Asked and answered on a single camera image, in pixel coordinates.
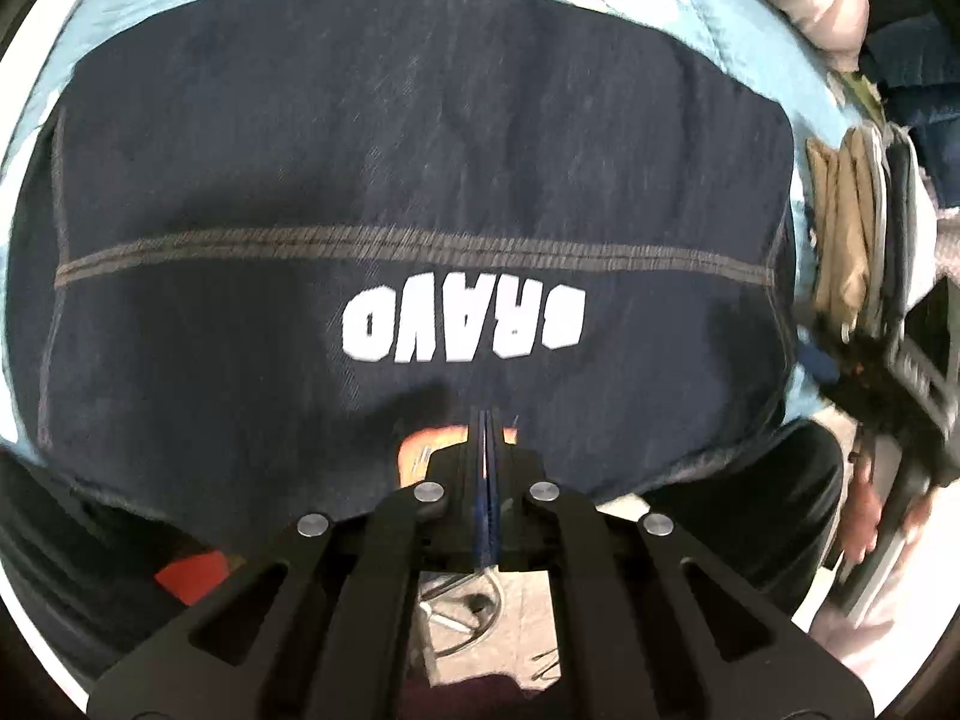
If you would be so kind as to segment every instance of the black pants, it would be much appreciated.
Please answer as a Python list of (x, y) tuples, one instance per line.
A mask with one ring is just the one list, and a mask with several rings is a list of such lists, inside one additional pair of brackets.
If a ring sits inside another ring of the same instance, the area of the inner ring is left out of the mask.
[[(841, 469), (829, 431), (801, 422), (745, 469), (645, 497), (792, 614), (826, 542)], [(160, 523), (78, 499), (0, 452), (4, 568), (27, 614), (86, 686), (184, 608), (152, 577), (184, 541)]]
[(842, 485), (837, 440), (801, 421), (744, 469), (643, 497), (792, 615), (816, 573)]

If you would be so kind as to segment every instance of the metal bolt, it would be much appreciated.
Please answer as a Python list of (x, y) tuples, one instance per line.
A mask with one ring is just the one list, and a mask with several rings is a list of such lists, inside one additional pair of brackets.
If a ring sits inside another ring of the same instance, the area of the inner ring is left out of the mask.
[(414, 488), (414, 498), (421, 503), (434, 503), (443, 498), (443, 485), (436, 482), (421, 482)]
[(643, 528), (651, 536), (669, 536), (673, 533), (673, 520), (666, 514), (647, 514)]
[(323, 514), (304, 514), (296, 524), (296, 532), (306, 538), (314, 538), (314, 536), (323, 536), (329, 527), (330, 520)]
[(555, 501), (560, 497), (560, 488), (553, 482), (534, 482), (530, 485), (530, 494), (535, 501)]

